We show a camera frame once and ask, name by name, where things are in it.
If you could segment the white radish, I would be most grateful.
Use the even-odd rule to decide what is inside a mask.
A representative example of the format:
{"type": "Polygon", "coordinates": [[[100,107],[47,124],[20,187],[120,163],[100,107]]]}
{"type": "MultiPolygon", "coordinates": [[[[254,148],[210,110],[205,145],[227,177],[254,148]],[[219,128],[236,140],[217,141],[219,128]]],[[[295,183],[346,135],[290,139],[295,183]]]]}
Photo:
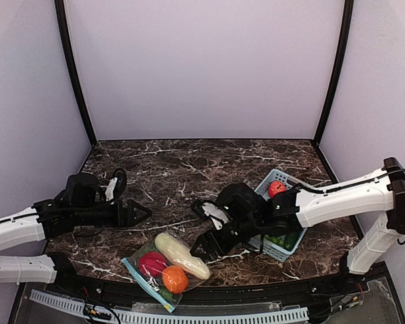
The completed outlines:
{"type": "Polygon", "coordinates": [[[207,280],[211,271],[198,257],[190,254],[190,249],[177,238],[163,232],[155,237],[156,249],[173,265],[201,280],[207,280]]]}

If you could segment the clear zip top bag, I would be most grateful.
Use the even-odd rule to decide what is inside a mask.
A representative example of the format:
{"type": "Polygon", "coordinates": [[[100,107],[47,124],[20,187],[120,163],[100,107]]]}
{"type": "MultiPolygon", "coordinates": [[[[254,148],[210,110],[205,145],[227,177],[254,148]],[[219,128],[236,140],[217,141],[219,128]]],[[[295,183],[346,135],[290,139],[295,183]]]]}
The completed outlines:
{"type": "Polygon", "coordinates": [[[169,313],[183,294],[211,277],[206,263],[190,254],[190,247],[175,233],[164,231],[121,263],[136,283],[169,313]]]}

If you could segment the orange fruit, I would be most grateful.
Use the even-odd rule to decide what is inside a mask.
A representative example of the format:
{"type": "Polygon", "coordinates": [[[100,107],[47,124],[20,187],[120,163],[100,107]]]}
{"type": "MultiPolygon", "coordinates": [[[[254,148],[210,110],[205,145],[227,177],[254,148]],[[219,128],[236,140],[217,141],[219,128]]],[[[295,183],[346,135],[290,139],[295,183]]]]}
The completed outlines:
{"type": "Polygon", "coordinates": [[[162,272],[163,285],[173,294],[181,294],[188,287],[188,277],[179,266],[166,267],[162,272]]]}

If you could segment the red tomato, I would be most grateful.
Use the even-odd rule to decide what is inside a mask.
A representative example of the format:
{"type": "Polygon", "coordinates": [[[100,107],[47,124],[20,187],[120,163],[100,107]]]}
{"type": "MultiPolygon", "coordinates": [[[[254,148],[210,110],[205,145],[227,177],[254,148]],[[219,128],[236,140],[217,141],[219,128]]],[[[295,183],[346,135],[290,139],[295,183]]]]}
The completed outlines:
{"type": "Polygon", "coordinates": [[[158,277],[166,267],[167,260],[159,252],[147,252],[138,260],[138,268],[146,277],[158,277]]]}

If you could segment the green leafy vegetable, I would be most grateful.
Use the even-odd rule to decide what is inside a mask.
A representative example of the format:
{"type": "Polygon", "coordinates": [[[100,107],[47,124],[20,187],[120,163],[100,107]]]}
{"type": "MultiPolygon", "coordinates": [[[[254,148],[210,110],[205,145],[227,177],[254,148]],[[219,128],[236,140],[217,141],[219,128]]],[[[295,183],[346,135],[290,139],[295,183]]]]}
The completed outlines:
{"type": "Polygon", "coordinates": [[[173,294],[167,288],[161,287],[158,291],[159,295],[168,303],[177,305],[182,297],[180,294],[173,294]]]}

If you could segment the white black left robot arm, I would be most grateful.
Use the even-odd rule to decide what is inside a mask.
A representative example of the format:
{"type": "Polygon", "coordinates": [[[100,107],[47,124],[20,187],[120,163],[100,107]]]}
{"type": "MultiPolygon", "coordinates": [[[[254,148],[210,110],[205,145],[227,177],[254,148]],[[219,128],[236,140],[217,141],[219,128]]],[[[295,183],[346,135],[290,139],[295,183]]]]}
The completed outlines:
{"type": "MultiPolygon", "coordinates": [[[[13,215],[0,218],[0,252],[29,242],[50,240],[71,233],[76,227],[133,227],[152,211],[120,196],[127,185],[126,172],[119,168],[106,188],[92,174],[80,172],[67,179],[65,188],[53,199],[42,200],[13,215]]],[[[64,253],[40,256],[1,256],[0,284],[28,282],[53,284],[75,275],[64,253]]]]}

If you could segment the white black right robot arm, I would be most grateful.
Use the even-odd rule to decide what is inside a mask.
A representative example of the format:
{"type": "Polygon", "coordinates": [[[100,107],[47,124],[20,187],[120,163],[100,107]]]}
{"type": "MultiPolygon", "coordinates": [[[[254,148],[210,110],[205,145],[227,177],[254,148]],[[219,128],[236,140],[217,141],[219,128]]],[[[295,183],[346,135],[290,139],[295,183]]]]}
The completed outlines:
{"type": "Polygon", "coordinates": [[[346,255],[342,271],[364,275],[396,240],[405,236],[405,168],[394,157],[384,166],[347,182],[315,188],[296,182],[265,198],[245,183],[226,186],[214,201],[195,200],[192,211],[221,223],[201,234],[190,253],[215,260],[236,245],[260,236],[283,236],[319,223],[377,212],[372,228],[346,255]]]}

